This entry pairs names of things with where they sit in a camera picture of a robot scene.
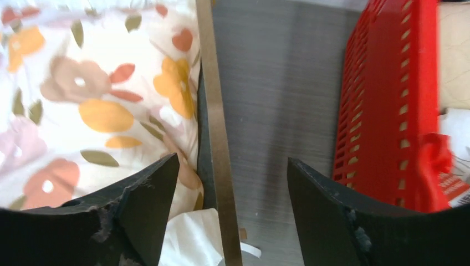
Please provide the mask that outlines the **wooden pet bed frame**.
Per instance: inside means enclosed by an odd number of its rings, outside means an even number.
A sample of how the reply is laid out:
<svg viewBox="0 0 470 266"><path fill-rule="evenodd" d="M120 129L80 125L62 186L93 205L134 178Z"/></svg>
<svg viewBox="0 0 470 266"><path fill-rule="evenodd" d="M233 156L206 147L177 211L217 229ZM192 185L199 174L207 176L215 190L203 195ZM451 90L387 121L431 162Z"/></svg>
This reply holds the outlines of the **wooden pet bed frame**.
<svg viewBox="0 0 470 266"><path fill-rule="evenodd" d="M225 265L242 265L243 260L224 119L212 5L212 1L196 1L214 199L219 214Z"/></svg>

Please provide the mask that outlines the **large floral cushion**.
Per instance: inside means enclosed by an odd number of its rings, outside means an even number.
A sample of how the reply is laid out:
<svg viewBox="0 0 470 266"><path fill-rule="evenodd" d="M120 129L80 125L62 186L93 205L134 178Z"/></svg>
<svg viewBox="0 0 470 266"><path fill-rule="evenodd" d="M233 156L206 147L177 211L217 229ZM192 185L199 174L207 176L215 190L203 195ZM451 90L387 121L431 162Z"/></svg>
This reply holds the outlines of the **large floral cushion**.
<svg viewBox="0 0 470 266"><path fill-rule="evenodd" d="M220 265L196 1L1 2L1 209L179 161L158 265Z"/></svg>

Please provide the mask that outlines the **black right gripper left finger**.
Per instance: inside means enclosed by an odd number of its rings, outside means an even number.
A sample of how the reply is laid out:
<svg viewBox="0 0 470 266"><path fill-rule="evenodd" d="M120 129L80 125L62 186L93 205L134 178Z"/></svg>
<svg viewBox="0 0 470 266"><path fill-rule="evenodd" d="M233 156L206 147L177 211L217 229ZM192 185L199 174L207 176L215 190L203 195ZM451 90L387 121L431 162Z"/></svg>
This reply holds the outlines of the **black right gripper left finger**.
<svg viewBox="0 0 470 266"><path fill-rule="evenodd" d="M158 265L179 166L172 154L60 207L1 209L1 264Z"/></svg>

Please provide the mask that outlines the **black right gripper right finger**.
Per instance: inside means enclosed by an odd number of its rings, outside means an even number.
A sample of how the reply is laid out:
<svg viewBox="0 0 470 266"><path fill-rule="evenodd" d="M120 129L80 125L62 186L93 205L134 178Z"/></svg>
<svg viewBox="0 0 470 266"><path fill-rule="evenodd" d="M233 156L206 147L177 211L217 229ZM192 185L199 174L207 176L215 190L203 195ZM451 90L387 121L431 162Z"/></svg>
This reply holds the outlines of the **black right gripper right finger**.
<svg viewBox="0 0 470 266"><path fill-rule="evenodd" d="M362 195L288 158L305 265L468 265L469 205L420 213Z"/></svg>

